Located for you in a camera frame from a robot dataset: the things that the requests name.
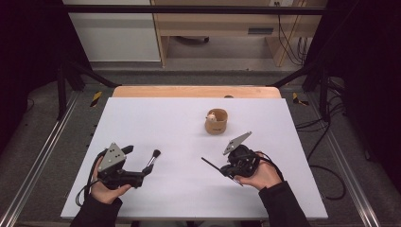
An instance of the white table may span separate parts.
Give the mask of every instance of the white table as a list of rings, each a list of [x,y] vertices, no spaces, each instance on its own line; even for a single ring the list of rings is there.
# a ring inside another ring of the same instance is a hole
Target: white table
[[[225,133],[204,130],[207,112],[225,109]],[[112,142],[134,145],[124,169],[141,171],[157,148],[162,154],[143,186],[121,200],[118,216],[129,219],[266,219],[257,190],[239,186],[207,165],[224,166],[229,140],[252,131],[243,143],[263,150],[280,167],[307,218],[327,218],[287,103],[282,98],[111,97],[99,121],[61,213],[73,218],[75,197],[86,184],[99,152]]]

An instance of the black cable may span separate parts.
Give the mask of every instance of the black cable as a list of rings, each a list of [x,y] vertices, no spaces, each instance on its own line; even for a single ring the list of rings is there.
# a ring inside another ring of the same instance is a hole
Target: black cable
[[[304,45],[301,45],[301,42],[302,42],[302,37],[298,39],[297,55],[298,58],[301,60],[301,64],[304,65],[306,59],[307,38],[304,38]]]
[[[306,159],[309,162],[310,157],[312,157],[312,154],[315,152],[316,148],[318,147],[318,145],[321,143],[321,141],[323,140],[324,136],[327,134],[328,129],[330,129],[330,121],[327,124],[327,128],[325,129],[324,133],[322,134],[321,138],[319,138],[318,142],[316,142],[315,146],[313,147],[313,149],[309,152],[309,154],[307,155]]]
[[[98,182],[100,182],[99,179],[97,179],[96,181],[91,182],[91,183],[89,183],[89,184],[83,186],[82,189],[80,189],[80,191],[77,193],[77,196],[76,196],[76,205],[77,205],[77,206],[79,206],[79,207],[82,206],[82,204],[80,204],[80,202],[79,202],[80,193],[82,193],[83,190],[85,190],[85,191],[88,190],[88,191],[89,191],[89,189],[91,188],[91,186],[94,185],[95,183],[98,183]]]
[[[316,130],[297,130],[297,131],[299,131],[299,132],[316,132],[316,131],[325,129],[326,127],[327,127],[327,125],[317,128]]]
[[[339,174],[337,174],[337,173],[334,172],[333,170],[331,170],[331,169],[329,169],[329,168],[326,168],[326,167],[323,167],[323,166],[309,165],[309,167],[314,167],[314,168],[323,169],[323,170],[325,170],[325,171],[327,171],[327,172],[333,174],[334,176],[337,177],[337,179],[339,179],[339,181],[340,181],[340,183],[341,183],[341,186],[342,186],[341,195],[338,196],[338,197],[327,197],[327,196],[325,196],[323,193],[321,193],[321,195],[322,195],[325,199],[328,199],[328,200],[330,200],[330,201],[339,201],[339,200],[341,200],[342,198],[345,197],[345,193],[346,193],[345,182],[344,182],[344,180],[342,179],[342,177],[341,177]]]
[[[307,159],[308,162],[309,162],[310,157],[312,156],[312,154],[315,152],[316,147],[321,143],[322,139],[323,139],[324,136],[327,134],[327,132],[328,132],[328,130],[329,130],[329,128],[330,128],[330,125],[331,125],[331,117],[333,117],[334,115],[336,115],[336,114],[338,114],[339,112],[341,112],[342,109],[343,109],[343,107],[344,107],[343,103],[339,103],[339,104],[335,105],[334,107],[332,107],[331,110],[330,110],[329,106],[331,105],[331,102],[332,102],[335,98],[338,98],[338,97],[340,97],[340,96],[333,96],[333,97],[331,97],[331,98],[329,99],[329,101],[327,102],[327,109],[328,109],[330,118],[329,118],[329,121],[328,121],[327,125],[325,125],[325,126],[322,127],[322,129],[323,129],[324,127],[326,127],[324,133],[323,133],[322,136],[319,138],[319,140],[316,142],[315,146],[314,146],[313,149],[310,151],[310,153],[307,155],[306,159]],[[311,126],[311,125],[316,124],[316,122],[319,122],[319,121],[321,121],[321,120],[322,120],[322,119],[320,118],[320,119],[318,119],[318,120],[306,122],[307,124],[305,124],[305,125],[306,125],[306,126]],[[333,170],[331,170],[331,169],[329,169],[329,168],[327,168],[327,167],[324,167],[324,166],[309,165],[309,167],[311,167],[311,168],[314,167],[314,168],[319,168],[319,169],[325,170],[325,171],[327,171],[327,172],[333,174],[337,179],[339,179],[339,181],[340,181],[340,183],[341,183],[341,187],[342,187],[341,195],[339,195],[338,197],[328,197],[328,196],[325,196],[324,193],[321,193],[321,195],[322,195],[323,198],[325,198],[325,199],[327,199],[327,200],[330,200],[330,201],[339,201],[339,200],[341,200],[341,199],[344,198],[345,193],[346,193],[346,186],[345,186],[344,180],[342,179],[342,177],[341,177],[339,174],[337,174],[337,173],[334,172]]]
[[[89,173],[88,181],[86,182],[86,185],[87,185],[87,186],[88,186],[88,185],[91,183],[91,181],[92,181],[92,175],[94,174],[95,166],[96,166],[96,164],[97,164],[97,161],[98,161],[101,157],[103,157],[103,156],[106,154],[106,151],[107,151],[107,149],[104,149],[104,150],[101,151],[101,152],[97,155],[97,157],[95,158],[95,161],[94,161],[94,163],[92,164],[92,167],[91,167],[91,172]],[[88,195],[89,195],[89,189],[90,189],[90,188],[91,188],[91,187],[85,188],[85,191],[84,191],[84,193],[83,193],[83,198],[84,198],[84,199],[86,199],[86,198],[88,197]]]
[[[304,123],[300,123],[300,124],[298,124],[298,125],[295,125],[295,128],[296,128],[297,130],[299,130],[299,129],[304,129],[304,128],[310,127],[310,126],[312,126],[312,125],[316,125],[316,124],[319,123],[321,120],[323,120],[323,119],[322,119],[322,118],[319,118],[319,119],[317,119],[317,120],[307,121],[307,122],[304,122]]]
[[[299,60],[295,57],[294,52],[292,51],[292,48],[291,48],[291,45],[289,44],[289,41],[288,41],[287,36],[286,36],[286,33],[284,32],[284,30],[283,30],[282,27],[281,27],[280,14],[277,14],[277,17],[278,17],[278,41],[280,42],[280,45],[283,46],[284,50],[286,51],[286,53],[287,53],[287,55],[288,55],[288,58],[291,60],[291,62],[292,62],[293,64],[301,65],[300,62],[299,62]],[[288,53],[286,47],[283,45],[283,42],[281,41],[281,37],[280,37],[281,31],[283,31],[283,34],[284,34],[284,37],[285,37],[285,39],[286,39],[286,41],[287,41],[288,47],[289,47],[289,49],[291,50],[292,55],[294,56],[294,58],[295,58],[295,60],[296,60],[297,62],[294,62],[294,60],[292,59],[292,57],[289,55],[289,53]]]

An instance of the white wall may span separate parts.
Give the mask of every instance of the white wall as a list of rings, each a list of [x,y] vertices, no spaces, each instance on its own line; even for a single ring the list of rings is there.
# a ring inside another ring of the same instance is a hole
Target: white wall
[[[149,0],[63,0],[64,4],[149,5]],[[70,13],[89,61],[160,61],[150,13]]]

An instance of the aluminum rail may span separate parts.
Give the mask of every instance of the aluminum rail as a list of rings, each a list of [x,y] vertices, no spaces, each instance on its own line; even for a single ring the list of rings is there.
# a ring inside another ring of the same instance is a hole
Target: aluminum rail
[[[45,5],[42,9],[65,10],[73,13],[198,13],[198,14],[275,14],[325,15],[343,10],[294,7],[233,7],[233,6],[135,6],[135,5]]]
[[[74,110],[78,97],[79,92],[73,92],[68,102],[67,112],[61,120],[56,122],[52,132],[50,132],[50,135],[47,137],[41,152],[39,153],[32,168],[29,170],[29,173],[26,175],[26,178],[18,190],[17,195],[14,197],[14,200],[11,202],[11,205],[6,213],[1,217],[0,227],[14,226],[17,218],[20,216],[21,211],[26,204],[27,199],[30,196],[30,193],[32,192],[36,182],[39,180],[44,166],[50,157],[53,148],[56,146],[57,141],[59,140],[62,130],[64,129],[71,113]]]
[[[316,95],[307,94],[308,99],[311,100],[312,107],[317,116],[320,116],[320,112],[317,108],[318,101]],[[360,218],[363,221],[363,224],[366,227],[379,227],[380,222],[375,215],[375,211],[372,208],[371,204],[368,201],[362,187],[360,186],[357,176],[354,171],[348,164],[339,143],[334,136],[334,133],[331,130],[328,130],[327,134],[327,145],[330,147],[330,150],[333,154],[334,160],[336,161],[337,167],[339,168],[339,172],[344,179],[344,182],[347,186],[348,192],[351,198],[354,201],[355,206],[357,207],[357,211],[359,212]]]

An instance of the gray floor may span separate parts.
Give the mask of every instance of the gray floor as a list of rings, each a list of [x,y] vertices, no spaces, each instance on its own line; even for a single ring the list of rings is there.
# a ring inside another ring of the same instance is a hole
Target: gray floor
[[[267,48],[263,39],[212,37],[209,44],[174,39],[171,45],[166,68],[145,62],[120,63],[120,65],[94,63],[94,66],[99,74],[123,84],[196,85],[266,85],[289,75],[299,67],[290,62],[286,62],[282,68],[272,66],[269,52],[261,51]],[[47,226],[57,226],[68,223],[68,220],[60,218],[66,194],[75,180],[87,146],[91,142],[91,133],[96,130],[107,97],[113,92],[113,89],[95,83],[91,79],[85,78],[85,80],[88,84],[83,92],[79,92],[77,105],[53,152],[46,160],[41,177],[21,210],[16,226],[45,226],[46,223]],[[294,124],[318,118],[311,105],[304,106],[292,102],[293,92],[297,92],[301,100],[310,102],[317,97],[316,93],[304,94],[299,86],[301,83],[302,79],[297,79],[281,89],[282,96],[288,101]],[[102,91],[103,95],[95,107],[90,107],[93,95],[97,91]],[[2,190],[0,214],[4,213],[12,203],[56,123],[58,113],[56,83],[49,83],[37,89],[29,97],[34,100],[34,105],[25,114],[0,159]],[[340,103],[339,98],[333,99],[332,106],[336,103]],[[381,226],[401,226],[400,195],[380,164],[365,160],[363,146],[359,143],[346,115],[342,112],[334,115],[330,129],[354,170]],[[322,130],[299,132],[306,155],[322,133]],[[339,172],[326,138],[319,144],[310,163]],[[341,187],[336,178],[319,169],[313,169],[312,172],[321,193],[328,197],[340,194]],[[323,199],[323,203],[329,219],[311,221],[313,226],[365,226],[349,192],[340,201]],[[144,225],[156,226],[150,222]],[[159,226],[166,225],[167,223],[159,223]]]

